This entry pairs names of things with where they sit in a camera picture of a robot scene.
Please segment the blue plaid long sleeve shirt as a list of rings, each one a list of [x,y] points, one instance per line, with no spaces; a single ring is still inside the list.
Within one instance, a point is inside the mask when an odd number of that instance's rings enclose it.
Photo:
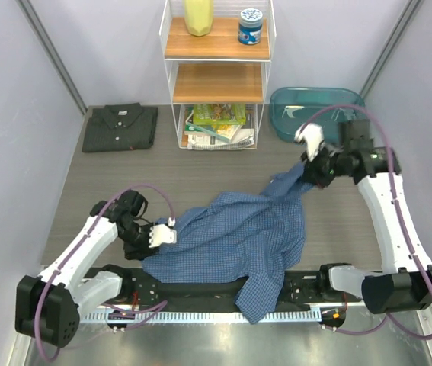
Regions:
[[[251,324],[276,309],[285,271],[306,241],[302,196],[312,185],[304,166],[274,175],[260,194],[224,191],[176,220],[177,242],[142,260],[162,283],[225,284],[246,280],[235,305]]]

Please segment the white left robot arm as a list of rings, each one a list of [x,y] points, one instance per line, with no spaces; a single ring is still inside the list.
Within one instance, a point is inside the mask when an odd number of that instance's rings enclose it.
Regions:
[[[128,303],[134,294],[131,272],[106,265],[89,281],[83,278],[97,257],[116,239],[148,243],[148,226],[137,224],[148,207],[138,192],[128,190],[112,201],[94,205],[67,249],[36,277],[24,276],[16,289],[15,330],[66,347],[83,316],[109,300]]]

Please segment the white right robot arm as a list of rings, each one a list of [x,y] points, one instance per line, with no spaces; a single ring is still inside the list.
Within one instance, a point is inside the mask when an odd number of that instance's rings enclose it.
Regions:
[[[331,265],[315,285],[335,300],[342,292],[362,299],[373,314],[423,310],[432,304],[432,261],[421,245],[405,201],[394,152],[384,147],[343,151],[325,144],[309,159],[303,153],[302,181],[319,188],[341,176],[353,179],[366,202],[381,255],[381,271]]]

